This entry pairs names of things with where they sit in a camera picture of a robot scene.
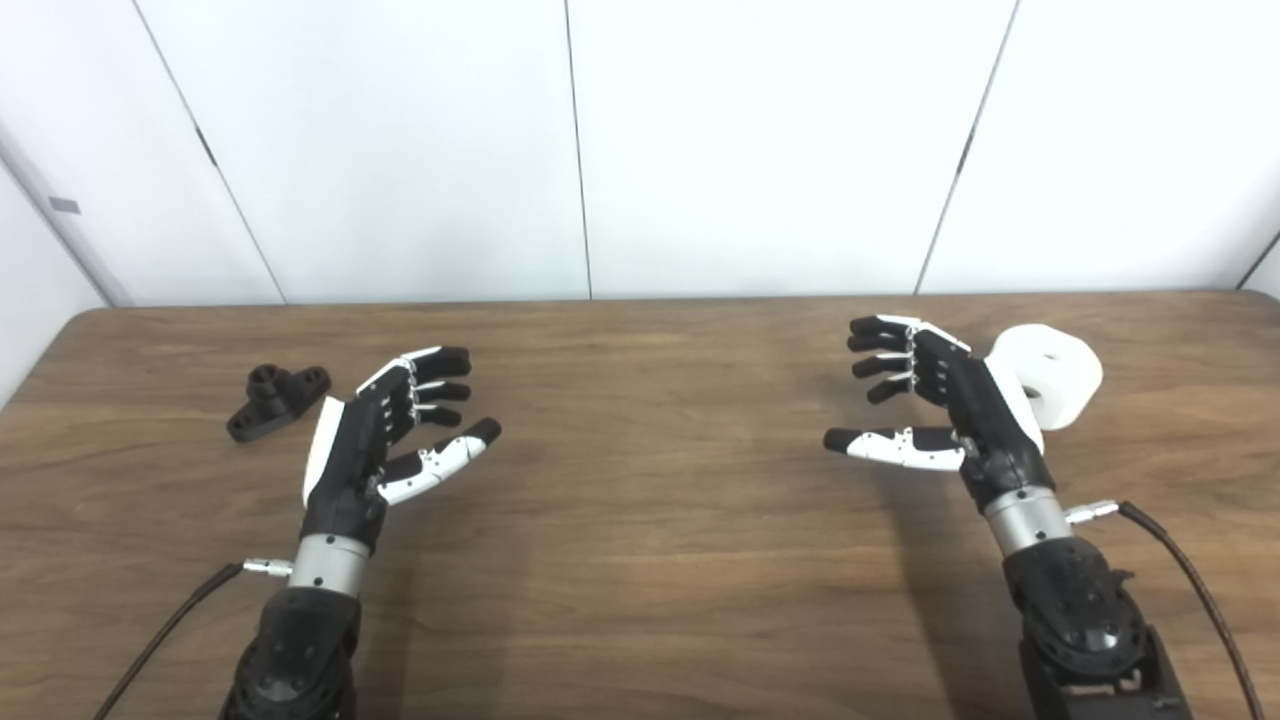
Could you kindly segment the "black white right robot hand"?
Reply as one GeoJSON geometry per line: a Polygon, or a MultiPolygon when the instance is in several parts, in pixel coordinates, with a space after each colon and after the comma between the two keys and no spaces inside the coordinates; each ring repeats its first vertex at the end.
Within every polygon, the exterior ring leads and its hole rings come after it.
{"type": "Polygon", "coordinates": [[[831,428],[823,445],[849,457],[901,468],[956,471],[979,512],[1005,495],[1027,498],[1053,489],[1043,433],[1012,369],[979,357],[957,337],[920,318],[870,315],[850,322],[847,347],[864,352],[859,379],[882,375],[867,391],[881,405],[913,395],[948,415],[946,427],[831,428]]]}

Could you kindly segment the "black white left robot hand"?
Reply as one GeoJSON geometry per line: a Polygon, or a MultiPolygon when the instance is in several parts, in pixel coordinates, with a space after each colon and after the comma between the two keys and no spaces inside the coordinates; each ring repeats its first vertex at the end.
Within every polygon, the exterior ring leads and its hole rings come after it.
{"type": "Polygon", "coordinates": [[[300,537],[353,541],[375,552],[390,507],[438,487],[485,454],[500,423],[468,428],[449,407],[471,389],[462,347],[393,357],[347,398],[325,397],[303,473],[300,537]]]}

